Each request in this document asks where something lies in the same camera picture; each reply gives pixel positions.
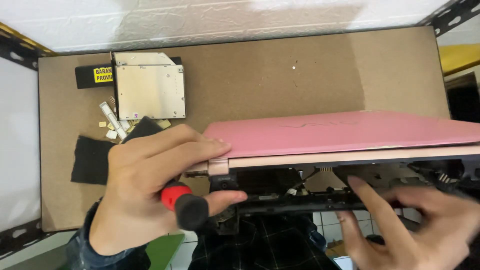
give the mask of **hand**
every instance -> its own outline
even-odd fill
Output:
[[[136,138],[108,153],[108,181],[90,228],[90,244],[101,255],[114,255],[178,230],[175,213],[159,191],[190,166],[230,151],[230,144],[204,137],[186,125]],[[246,200],[242,191],[205,196],[210,216]]]
[[[352,212],[338,212],[348,255],[362,270],[452,270],[480,229],[480,205],[433,188],[401,187],[383,198],[358,177],[348,183],[378,224],[385,245],[366,240]],[[427,223],[410,233],[387,201],[422,209]]]

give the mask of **laptop hinge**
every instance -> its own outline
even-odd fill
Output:
[[[227,175],[228,158],[211,159],[208,161],[208,175]]]

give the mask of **brown cardboard sheet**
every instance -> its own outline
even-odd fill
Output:
[[[431,27],[155,49],[181,56],[186,123],[351,110],[396,110],[448,118]],[[75,67],[109,62],[108,53],[39,60],[43,229],[80,227],[105,188],[70,182],[78,135],[105,139],[99,104],[111,87],[77,89]],[[207,180],[187,179],[194,192]]]

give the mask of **laptop lid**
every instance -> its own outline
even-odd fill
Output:
[[[480,141],[480,124],[393,111],[352,111],[210,124],[224,158],[421,147]]]

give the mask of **yellow label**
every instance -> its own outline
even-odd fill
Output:
[[[112,78],[112,68],[95,68],[93,69],[93,76],[95,78],[96,83],[102,82],[111,82],[113,81]]]

